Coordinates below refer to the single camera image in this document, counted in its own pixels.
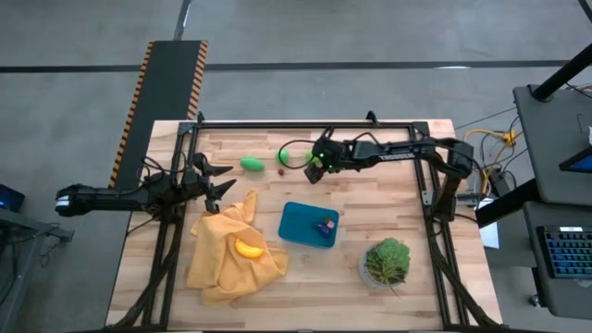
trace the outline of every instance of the blue tray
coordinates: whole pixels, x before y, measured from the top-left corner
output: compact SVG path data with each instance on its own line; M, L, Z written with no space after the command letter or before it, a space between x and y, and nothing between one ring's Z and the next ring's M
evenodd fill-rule
M335 222L335 227L330 237L325 238L314 225L324 222L327 217ZM288 202L284 206L278 233L279 237L286 241L330 248L335 244L338 224L339 213L335 210Z

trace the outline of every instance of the plant pot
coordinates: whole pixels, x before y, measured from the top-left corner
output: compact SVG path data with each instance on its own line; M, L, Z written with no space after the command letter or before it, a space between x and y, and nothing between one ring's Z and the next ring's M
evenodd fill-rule
M360 261L358 262L358 273L360 274L360 278L366 284L366 286L368 286L370 288L374 288L374 289L391 289L391 288L395 288L396 286L399 286L402 283L402 281L395 282L392 284L384 284L384 283L376 281L372 277L370 272L368 272L368 268L366 268L366 257L368 255L368 252L374 250L374 248L376 246L378 246L378 244L371 247L370 250L364 252L364 255L360 258Z

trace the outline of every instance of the yellow black hazard stripe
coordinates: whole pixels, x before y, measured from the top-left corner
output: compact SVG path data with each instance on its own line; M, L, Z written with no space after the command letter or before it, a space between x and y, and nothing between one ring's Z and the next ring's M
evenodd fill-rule
M195 64L195 73L193 74L193 85L189 97L189 106L187 108L187 119L195 120L197 115L197 102L200 99L200 90L202 89L202 80L204 78L205 55L207 55L207 41L200 42L200 50L197 54Z
M146 67L148 66L148 60L150 59L150 54L152 53L153 44L153 42L148 43L148 48L146 48L146 54L144 55L144 59L142 61L142 67L140 68L140 76L138 77L138 83L136 84L136 89L133 93L133 97L131 98L131 106L129 107L128 118L126 119L126 126L125 128L123 128L123 134L121 134L121 140L119 141L119 147L117 148L115 164L113 165L113 170L111 171L111 179L109 180L110 189L113 189L115 187L115 181L117 179L117 173L119 172L121 157L123 156L123 151L126 149L126 142L128 141L128 135L130 134L131 121L133 120L133 115L136 112L136 104L138 103L138 98L140 98L140 88L142 87L144 76L146 75Z

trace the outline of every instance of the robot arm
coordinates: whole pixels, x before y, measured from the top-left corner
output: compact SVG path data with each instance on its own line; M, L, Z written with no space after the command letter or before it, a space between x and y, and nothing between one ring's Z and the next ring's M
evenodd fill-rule
M370 133L367 134L374 139L373 142L358 141L361 136L351 141L337 142L330 139L332 134L333 129L326 129L314 143L313 156L320 160L320 166L311 163L304 170L312 184L316 184L326 172L359 172L381 162L421 159L446 175L444 183L435 194L432 217L442 222L454 220L456 191L461 180L468 178L473 169L472 160L469 158L473 156L471 145L456 139L430 137L420 141L380 143ZM449 150L446 161L436 152L437 147Z
M210 182L210 177L222 175L230 171L232 166L211 166L204 154L195 153L196 129L197 124L189 123L177 134L171 163L173 169L177 169L180 157L184 155L182 152L184 137L191 134L188 157L184 165L181 165L183 167L181 170L169 170L166 173L166 170L154 160L152 161L156 166L148 165L143 161L145 167L158 168L160 172L145 177L140 187L131 190L114 190L81 184L70 185L57 192L55 210L61 216L79 216L92 210L146 211L154 219L159 219L170 208L205 196L205 209L213 214L218 213L216 200L222 199L222 195L236 180L229 180L217 186ZM181 175L180 181L178 181L178 174Z

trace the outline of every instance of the green toy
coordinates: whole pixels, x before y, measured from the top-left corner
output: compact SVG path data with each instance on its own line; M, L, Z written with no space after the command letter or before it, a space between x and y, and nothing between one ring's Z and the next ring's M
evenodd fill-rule
M304 155L304 162L310 161L311 158L313 158L313 152L306 152L306 154ZM313 161L311 161L311 163L315 163L318 167L322 165L321 160L319 160L318 157L313 158Z
M263 171L265 164L255 157L243 157L240 159L240 166L249 171Z
M287 149L282 149L278 154L276 154L276 161L280 164L287 165L288 158L290 158L290 154L288 153Z

